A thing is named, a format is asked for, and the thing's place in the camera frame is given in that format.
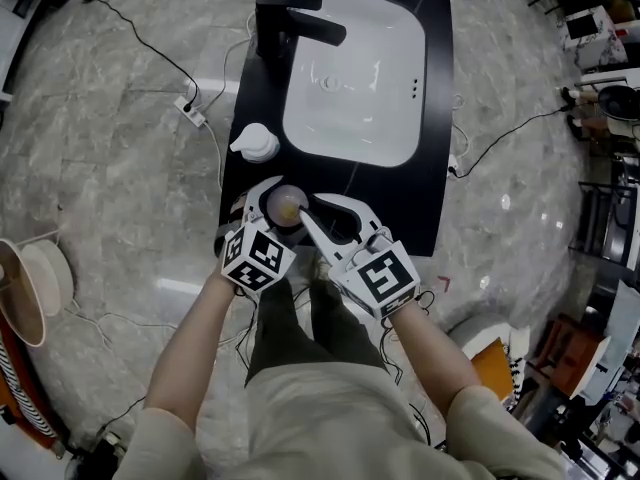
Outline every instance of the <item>round white object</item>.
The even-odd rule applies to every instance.
[[[309,199],[293,185],[276,188],[267,199],[267,215],[278,226],[290,228],[300,224],[300,207],[308,208]]]
[[[60,248],[49,240],[38,240],[34,242],[33,245],[44,253],[53,267],[56,279],[58,280],[58,286],[60,287],[60,305],[66,308],[73,300],[73,277],[71,275],[69,262],[64,257],[64,254],[62,254]]]
[[[45,316],[57,315],[61,309],[62,297],[58,279],[51,263],[45,254],[33,244],[23,247],[22,261],[31,277],[42,312]]]
[[[39,347],[44,343],[46,328],[42,304],[32,278],[33,268],[29,268],[20,250],[6,238],[0,239],[0,264],[5,273],[0,310],[22,341],[31,347]]]

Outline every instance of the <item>white soap dispenser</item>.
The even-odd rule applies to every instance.
[[[244,127],[233,144],[231,151],[240,151],[247,162],[259,164],[272,159],[280,149],[278,138],[260,123],[251,123]]]

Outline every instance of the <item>sink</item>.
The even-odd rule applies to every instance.
[[[300,12],[344,25],[347,38],[337,47],[298,39],[287,139],[306,153],[383,167],[409,160],[422,126],[420,22],[386,0],[323,0],[320,11]]]

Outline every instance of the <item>person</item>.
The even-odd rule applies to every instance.
[[[600,111],[597,107],[598,93],[595,91],[577,91],[563,87],[560,91],[560,96],[571,108],[575,107],[578,102],[580,102],[578,104],[593,103],[596,109]],[[588,140],[583,137],[583,130],[595,136],[601,135],[603,132],[609,132],[611,135],[629,137],[635,140],[640,139],[640,122],[638,121],[623,121],[604,115],[582,119],[567,115],[566,120],[571,134],[580,141]]]
[[[449,454],[429,447],[336,287],[320,276],[309,290],[313,340],[298,325],[286,279],[261,293],[245,385],[249,458],[224,478],[564,478],[560,456],[503,409],[462,351],[411,302],[389,320],[446,418]],[[206,478],[198,411],[233,298],[234,285],[217,267],[158,359],[116,480]]]

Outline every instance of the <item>shoe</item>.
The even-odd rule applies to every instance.
[[[313,259],[311,260],[311,275],[309,281],[317,279],[318,281],[329,281],[329,270],[331,265],[324,259],[324,256],[316,249]]]
[[[572,109],[573,107],[576,106],[576,99],[569,96],[568,87],[563,87],[560,90],[560,97],[566,102],[567,105],[569,105],[569,109]]]
[[[567,121],[567,126],[569,127],[569,130],[571,130],[571,135],[573,135],[574,138],[578,140],[582,140],[582,128],[580,128],[579,126],[576,126],[573,123],[572,116],[567,116],[565,119]]]

